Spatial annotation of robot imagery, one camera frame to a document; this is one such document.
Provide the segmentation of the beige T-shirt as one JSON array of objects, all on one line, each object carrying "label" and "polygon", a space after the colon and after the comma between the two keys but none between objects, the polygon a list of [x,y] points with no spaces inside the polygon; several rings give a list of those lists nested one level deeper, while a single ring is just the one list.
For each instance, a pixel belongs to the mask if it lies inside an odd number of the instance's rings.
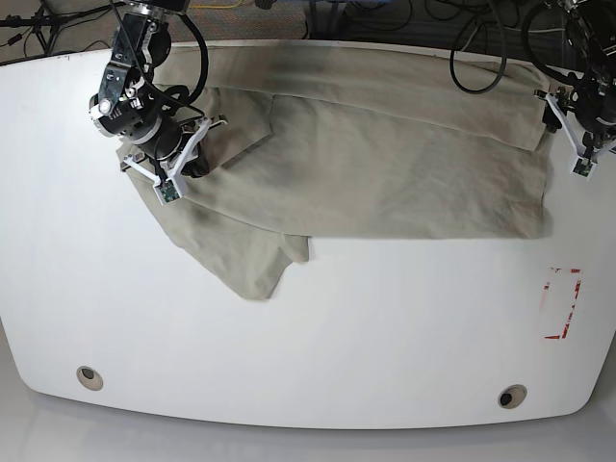
[{"label": "beige T-shirt", "polygon": [[198,106],[227,124],[203,140],[208,175],[161,205],[128,177],[170,240],[234,293],[271,296],[316,237],[538,239],[550,137],[511,64],[483,95],[442,58],[402,48],[216,46]]}]

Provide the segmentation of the red tape rectangle marking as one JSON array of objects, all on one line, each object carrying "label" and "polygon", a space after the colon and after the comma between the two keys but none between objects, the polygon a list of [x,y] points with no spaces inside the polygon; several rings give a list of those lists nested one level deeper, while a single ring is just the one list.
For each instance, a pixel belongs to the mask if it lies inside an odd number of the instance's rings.
[{"label": "red tape rectangle marking", "polygon": [[539,307],[539,334],[548,340],[565,339],[581,287],[580,269],[550,268]]}]

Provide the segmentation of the black tripod stand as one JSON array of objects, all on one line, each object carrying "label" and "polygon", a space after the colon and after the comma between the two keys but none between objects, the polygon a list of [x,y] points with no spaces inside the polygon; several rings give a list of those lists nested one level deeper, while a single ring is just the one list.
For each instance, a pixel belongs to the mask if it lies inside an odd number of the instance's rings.
[{"label": "black tripod stand", "polygon": [[27,31],[21,36],[33,34],[42,49],[40,56],[49,57],[63,26],[79,17],[80,13],[55,13],[47,1],[40,1],[38,9],[29,18],[9,14],[1,19],[1,27],[25,27]]}]

